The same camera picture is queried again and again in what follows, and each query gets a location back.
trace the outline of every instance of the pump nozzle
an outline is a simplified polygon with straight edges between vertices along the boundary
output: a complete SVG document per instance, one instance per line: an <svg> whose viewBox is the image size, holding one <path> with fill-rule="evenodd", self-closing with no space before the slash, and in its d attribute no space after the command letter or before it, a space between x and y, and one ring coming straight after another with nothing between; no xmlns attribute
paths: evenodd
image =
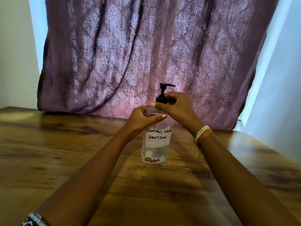
<svg viewBox="0 0 301 226"><path fill-rule="evenodd" d="M159 95L157 98L156 98L156 102L160 102L160 103L164 103L164 104L167 104L167 100L164 96L164 91L166 90L166 87L167 86L172 86L172 87L175 87L175 85L173 84L169 84L169 83L160 83L160 89L161 89L161 95Z"/></svg>

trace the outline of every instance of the wooden tabletop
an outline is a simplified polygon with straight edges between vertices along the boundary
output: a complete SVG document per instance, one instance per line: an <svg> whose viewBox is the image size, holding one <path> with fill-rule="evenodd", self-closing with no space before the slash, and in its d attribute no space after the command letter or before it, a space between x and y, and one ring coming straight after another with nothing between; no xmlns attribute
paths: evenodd
<svg viewBox="0 0 301 226"><path fill-rule="evenodd" d="M20 225L124 123L1 109L1 225ZM301 221L300 167L245 132L216 136ZM166 164L143 164L141 145L123 150L89 225L241 225L186 130L174 128Z"/></svg>

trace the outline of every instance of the purple curtain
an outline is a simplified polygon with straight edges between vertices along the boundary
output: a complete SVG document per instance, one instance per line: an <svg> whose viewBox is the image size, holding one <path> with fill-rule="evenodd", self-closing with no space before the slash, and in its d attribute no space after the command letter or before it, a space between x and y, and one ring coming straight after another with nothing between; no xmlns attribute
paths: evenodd
<svg viewBox="0 0 301 226"><path fill-rule="evenodd" d="M41 111L128 118L159 83L232 129L278 0L46 0Z"/></svg>

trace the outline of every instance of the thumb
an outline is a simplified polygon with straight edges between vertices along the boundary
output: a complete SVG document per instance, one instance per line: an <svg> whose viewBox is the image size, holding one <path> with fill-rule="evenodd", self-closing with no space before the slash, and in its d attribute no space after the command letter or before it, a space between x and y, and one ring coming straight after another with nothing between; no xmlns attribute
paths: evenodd
<svg viewBox="0 0 301 226"><path fill-rule="evenodd" d="M148 126L151 126L151 125L153 125L153 124L155 124L155 123L158 123L158 122L160 122L160 121L163 121L165 118L167 118L167 115L164 114L164 113L156 114L156 115L154 115L154 116L152 116L152 117L148 117L148 118L147 118L147 125L148 125Z"/></svg>
<svg viewBox="0 0 301 226"><path fill-rule="evenodd" d="M165 113L168 113L170 107L170 105L160 103L160 102L152 102L151 106Z"/></svg>

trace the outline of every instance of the bottle label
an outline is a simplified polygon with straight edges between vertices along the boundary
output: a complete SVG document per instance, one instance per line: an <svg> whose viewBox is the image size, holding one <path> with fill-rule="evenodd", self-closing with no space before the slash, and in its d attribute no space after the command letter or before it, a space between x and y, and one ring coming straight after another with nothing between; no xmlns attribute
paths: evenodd
<svg viewBox="0 0 301 226"><path fill-rule="evenodd" d="M163 147L169 144L172 128L168 126L165 129L148 128L145 132L145 147Z"/></svg>

